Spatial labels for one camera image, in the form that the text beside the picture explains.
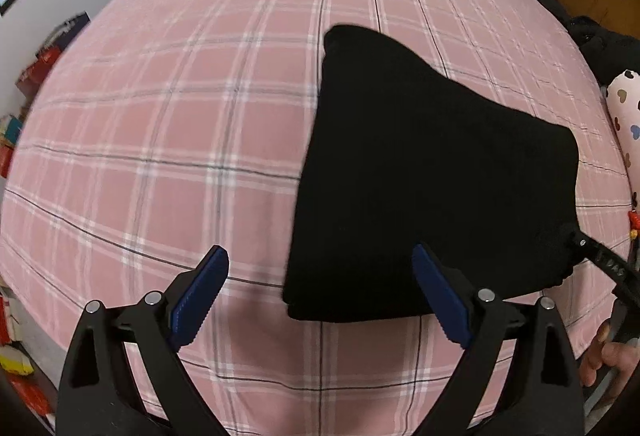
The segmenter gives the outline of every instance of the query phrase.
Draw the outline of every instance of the black fabric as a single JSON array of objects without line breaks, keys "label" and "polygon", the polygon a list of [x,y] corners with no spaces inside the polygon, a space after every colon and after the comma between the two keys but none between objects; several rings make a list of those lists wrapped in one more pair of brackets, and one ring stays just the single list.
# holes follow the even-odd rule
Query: black fabric
[{"label": "black fabric", "polygon": [[410,263],[426,242],[475,286],[514,297],[579,260],[572,132],[448,80],[392,38],[324,38],[283,299],[300,320],[429,313]]},{"label": "black fabric", "polygon": [[587,16],[571,18],[557,0],[538,0],[566,28],[600,85],[625,69],[640,72],[640,40],[603,28]]}]

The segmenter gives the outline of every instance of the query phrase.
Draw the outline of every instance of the bedsheet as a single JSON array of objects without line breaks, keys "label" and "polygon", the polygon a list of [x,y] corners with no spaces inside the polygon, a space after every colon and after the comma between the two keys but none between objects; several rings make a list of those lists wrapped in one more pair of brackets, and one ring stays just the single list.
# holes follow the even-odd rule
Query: bedsheet
[{"label": "bedsheet", "polygon": [[[56,342],[68,345],[89,300],[136,302],[220,244],[230,277],[180,358],[225,427],[413,431],[460,356],[434,317],[301,323],[280,298],[321,37],[337,22],[380,30],[479,94],[571,128],[580,225],[626,256],[630,190],[602,96],[535,0],[113,0],[41,90],[2,206],[0,273]],[[472,201],[464,212],[482,220]],[[576,353],[609,315],[611,288],[582,264],[545,291]]]}]

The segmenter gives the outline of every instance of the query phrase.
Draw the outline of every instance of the blue rubber tip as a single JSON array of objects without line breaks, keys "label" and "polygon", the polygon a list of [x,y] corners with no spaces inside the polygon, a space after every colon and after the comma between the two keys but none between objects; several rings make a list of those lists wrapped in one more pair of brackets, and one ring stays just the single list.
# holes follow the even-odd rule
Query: blue rubber tip
[{"label": "blue rubber tip", "polygon": [[468,348],[472,334],[465,305],[421,244],[414,247],[411,261],[418,285],[447,338]]},{"label": "blue rubber tip", "polygon": [[180,302],[171,311],[170,342],[176,351],[193,342],[228,273],[228,255],[224,248],[219,247],[210,255]]}]

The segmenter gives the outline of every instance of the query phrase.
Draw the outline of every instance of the plaid pattern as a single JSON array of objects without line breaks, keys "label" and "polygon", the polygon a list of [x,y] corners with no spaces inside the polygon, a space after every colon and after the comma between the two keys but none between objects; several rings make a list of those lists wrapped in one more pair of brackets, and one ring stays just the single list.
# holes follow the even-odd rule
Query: plaid pattern
[{"label": "plaid pattern", "polygon": [[[487,98],[570,127],[582,228],[626,255],[630,191],[598,86],[535,0],[114,0],[38,96],[4,197],[0,273],[57,342],[90,299],[136,302],[220,244],[230,278],[180,357],[231,432],[412,432],[460,356],[434,317],[302,323],[280,298],[321,37],[337,22],[379,29]],[[583,264],[546,291],[576,353],[611,288]]]}]

